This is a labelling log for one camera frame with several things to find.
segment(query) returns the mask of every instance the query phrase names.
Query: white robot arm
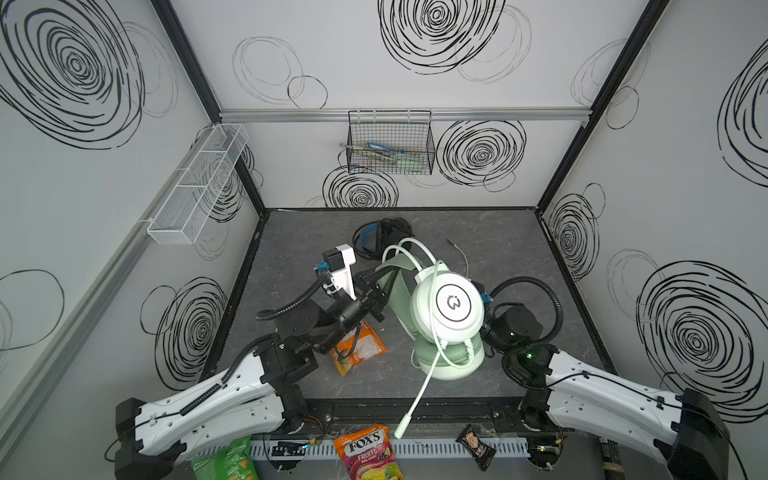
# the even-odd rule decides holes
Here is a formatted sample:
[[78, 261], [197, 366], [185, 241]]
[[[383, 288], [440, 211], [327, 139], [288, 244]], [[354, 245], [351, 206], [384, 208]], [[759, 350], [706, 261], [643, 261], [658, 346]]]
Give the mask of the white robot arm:
[[[166, 399], [128, 399], [118, 405], [118, 480], [163, 478], [174, 464], [200, 450], [250, 433], [288, 434], [300, 428], [308, 413], [295, 383], [317, 368], [314, 353], [335, 348], [363, 317], [383, 319], [396, 278], [388, 275], [398, 271], [385, 266], [352, 276], [355, 256], [347, 245], [323, 257], [310, 290], [282, 309], [259, 313], [257, 319], [280, 316], [277, 331], [251, 342], [227, 371]], [[614, 440], [664, 463], [681, 480], [727, 478], [729, 434], [707, 397], [693, 390], [679, 396], [630, 382], [549, 344], [562, 322], [561, 310], [540, 280], [510, 279], [484, 295], [484, 301], [518, 281], [535, 283], [550, 295], [558, 315], [555, 328], [531, 340], [538, 338], [541, 325], [532, 314], [519, 316], [528, 312], [521, 304], [503, 303], [497, 309], [515, 307], [499, 318], [497, 309], [489, 310], [481, 335], [504, 353], [507, 375], [528, 389], [518, 408], [528, 428], [557, 425]], [[321, 286], [336, 299], [327, 311], [309, 300]], [[509, 338], [516, 341], [500, 340]]]

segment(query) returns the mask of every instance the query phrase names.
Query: gray table surface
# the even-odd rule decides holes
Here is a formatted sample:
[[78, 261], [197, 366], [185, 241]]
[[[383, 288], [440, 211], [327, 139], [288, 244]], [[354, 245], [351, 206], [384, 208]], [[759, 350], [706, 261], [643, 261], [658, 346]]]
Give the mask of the gray table surface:
[[[470, 278], [483, 283], [487, 291], [511, 276], [529, 275], [544, 280], [560, 296], [564, 310], [564, 325], [554, 343], [585, 362], [602, 366], [531, 210], [276, 211], [272, 212], [263, 232], [218, 370], [231, 365], [237, 352], [251, 339], [274, 330], [273, 322], [254, 319], [257, 311], [277, 308], [295, 299], [314, 280], [313, 268], [322, 261], [324, 250], [351, 244], [353, 232], [359, 225], [384, 217], [407, 219], [415, 235], [437, 258], [444, 260], [451, 270], [464, 273], [462, 255], [445, 238], [453, 240], [468, 257]], [[353, 273], [376, 264], [358, 259]], [[323, 307], [333, 302], [322, 290], [313, 299]], [[523, 302], [544, 324], [545, 332], [549, 330], [554, 322], [554, 310], [539, 288], [516, 284], [497, 297], [497, 301], [513, 300]], [[383, 323], [373, 319], [369, 322], [386, 345], [387, 353], [366, 360], [344, 377], [329, 356], [318, 356], [319, 368], [299, 381], [306, 398], [415, 396], [424, 373], [410, 363], [411, 340], [391, 312]], [[524, 394], [525, 390], [502, 372], [501, 357], [497, 355], [485, 359], [476, 372], [464, 379], [432, 380], [425, 398]]]

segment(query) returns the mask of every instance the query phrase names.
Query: fox's candy bag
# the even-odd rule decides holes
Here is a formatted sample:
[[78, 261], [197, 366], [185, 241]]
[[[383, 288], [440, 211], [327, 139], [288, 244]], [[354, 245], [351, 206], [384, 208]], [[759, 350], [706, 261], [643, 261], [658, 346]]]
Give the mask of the fox's candy bag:
[[351, 480], [402, 480], [388, 433], [377, 424], [333, 441]]

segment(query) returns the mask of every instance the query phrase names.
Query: orange snack packet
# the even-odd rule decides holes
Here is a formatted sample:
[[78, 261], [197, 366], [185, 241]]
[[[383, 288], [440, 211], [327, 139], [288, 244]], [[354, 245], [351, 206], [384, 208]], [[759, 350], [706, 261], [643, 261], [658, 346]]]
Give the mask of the orange snack packet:
[[[352, 348], [352, 344], [355, 339], [355, 330], [347, 333], [341, 342], [336, 344], [336, 350], [342, 354], [348, 352]], [[342, 376], [355, 365], [363, 363], [367, 359], [371, 359], [377, 355], [381, 355], [386, 352], [386, 347], [382, 343], [382, 340], [376, 335], [371, 326], [363, 320], [360, 322], [360, 337], [357, 339], [357, 345], [355, 345], [355, 351], [352, 355], [346, 358], [339, 358], [339, 354], [336, 351], [331, 350], [331, 356], [333, 357], [333, 363], [339, 370]]]
[[333, 441], [350, 480], [402, 480], [388, 434], [376, 424]]

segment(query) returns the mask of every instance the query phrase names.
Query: black headphones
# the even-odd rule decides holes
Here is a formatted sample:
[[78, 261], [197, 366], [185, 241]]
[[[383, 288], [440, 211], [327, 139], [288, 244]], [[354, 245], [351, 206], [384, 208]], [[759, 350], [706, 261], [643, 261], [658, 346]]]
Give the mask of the black headphones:
[[[413, 237], [411, 224], [401, 217], [383, 218], [361, 225], [352, 235], [352, 248], [358, 257], [381, 260], [384, 249], [408, 237]], [[411, 250], [411, 244], [402, 246]]]

